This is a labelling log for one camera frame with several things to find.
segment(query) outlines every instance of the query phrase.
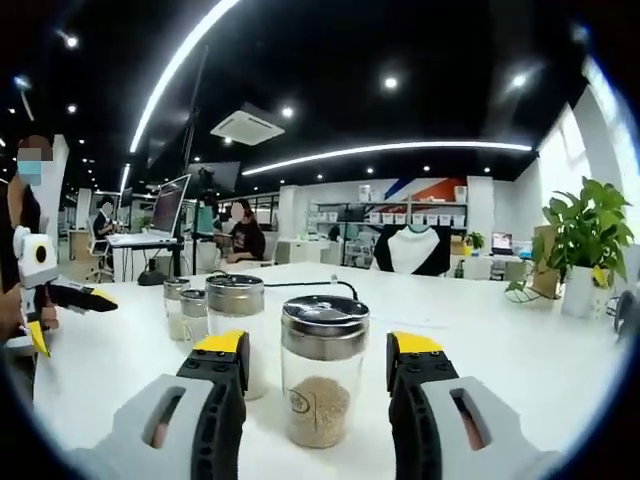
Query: computer monitor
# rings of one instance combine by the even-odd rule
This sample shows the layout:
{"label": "computer monitor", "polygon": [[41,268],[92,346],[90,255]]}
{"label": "computer monitor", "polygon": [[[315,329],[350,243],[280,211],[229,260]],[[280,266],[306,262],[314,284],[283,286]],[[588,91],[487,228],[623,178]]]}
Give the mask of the computer monitor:
{"label": "computer monitor", "polygon": [[133,188],[125,188],[120,195],[120,207],[130,207],[133,202]]}
{"label": "computer monitor", "polygon": [[191,175],[187,174],[160,186],[149,232],[167,238],[173,236],[189,178]]}
{"label": "computer monitor", "polygon": [[491,234],[491,251],[499,255],[513,255],[513,235],[493,232]]}
{"label": "computer monitor", "polygon": [[187,198],[197,198],[206,191],[232,193],[236,188],[240,162],[192,163]]}

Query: green leaves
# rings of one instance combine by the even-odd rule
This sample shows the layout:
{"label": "green leaves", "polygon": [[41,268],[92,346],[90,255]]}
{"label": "green leaves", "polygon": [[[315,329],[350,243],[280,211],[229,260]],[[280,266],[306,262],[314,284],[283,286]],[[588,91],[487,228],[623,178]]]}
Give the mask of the green leaves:
{"label": "green leaves", "polygon": [[[572,266],[602,267],[626,278],[621,247],[633,240],[625,223],[623,208],[629,203],[610,183],[605,185],[582,178],[580,197],[569,192],[554,192],[542,209],[547,221],[555,228],[556,238],[546,259],[550,268],[566,271]],[[534,239],[532,257],[536,264],[544,259],[542,246]]]}

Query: spice jar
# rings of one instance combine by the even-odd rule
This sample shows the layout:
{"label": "spice jar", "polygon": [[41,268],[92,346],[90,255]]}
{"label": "spice jar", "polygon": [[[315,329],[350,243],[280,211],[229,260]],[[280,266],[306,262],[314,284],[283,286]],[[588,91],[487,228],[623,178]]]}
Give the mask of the spice jar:
{"label": "spice jar", "polygon": [[208,333],[204,290],[184,290],[180,294],[184,339],[197,343]]}
{"label": "spice jar", "polygon": [[172,340],[184,340],[180,294],[190,287],[191,283],[186,278],[168,278],[164,281],[164,310]]}
{"label": "spice jar", "polygon": [[295,298],[282,308],[281,328],[287,435],[304,447],[332,447],[348,430],[369,309],[350,298]]}
{"label": "spice jar", "polygon": [[244,398],[260,398],[267,392],[264,283],[250,275],[216,275],[208,277],[205,285],[209,334],[249,333],[249,385]]}

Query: chair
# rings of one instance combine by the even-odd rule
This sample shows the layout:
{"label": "chair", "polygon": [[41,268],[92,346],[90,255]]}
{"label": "chair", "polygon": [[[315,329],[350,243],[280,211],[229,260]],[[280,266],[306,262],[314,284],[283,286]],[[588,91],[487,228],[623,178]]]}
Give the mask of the chair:
{"label": "chair", "polygon": [[98,283],[102,283],[102,276],[106,275],[111,277],[111,280],[113,281],[113,271],[106,268],[107,254],[109,253],[109,242],[107,240],[96,239],[96,234],[93,231],[94,220],[95,217],[87,217],[87,231],[89,232],[89,244],[87,245],[87,251],[92,258],[98,260],[98,264],[97,268],[91,269],[91,273],[87,275],[86,279],[95,279]]}

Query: potted plant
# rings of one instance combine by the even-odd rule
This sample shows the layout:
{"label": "potted plant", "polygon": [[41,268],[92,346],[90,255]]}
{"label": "potted plant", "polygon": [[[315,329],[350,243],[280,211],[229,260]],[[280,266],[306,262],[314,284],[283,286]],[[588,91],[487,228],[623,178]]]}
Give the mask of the potted plant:
{"label": "potted plant", "polygon": [[147,233],[147,229],[151,225],[151,216],[143,215],[142,217],[138,217],[138,227],[142,233]]}
{"label": "potted plant", "polygon": [[479,255],[484,247],[484,236],[479,232],[471,232],[465,240],[467,246],[473,249],[473,255]]}
{"label": "potted plant", "polygon": [[545,258],[543,242],[534,239],[532,259],[535,265],[546,262],[560,272],[565,282],[562,312],[586,318],[594,302],[602,304],[602,298],[608,299],[615,273],[627,279],[622,247],[634,238],[623,211],[629,203],[610,183],[585,177],[580,197],[554,193],[568,202],[554,197],[542,209],[555,230],[555,240]]}

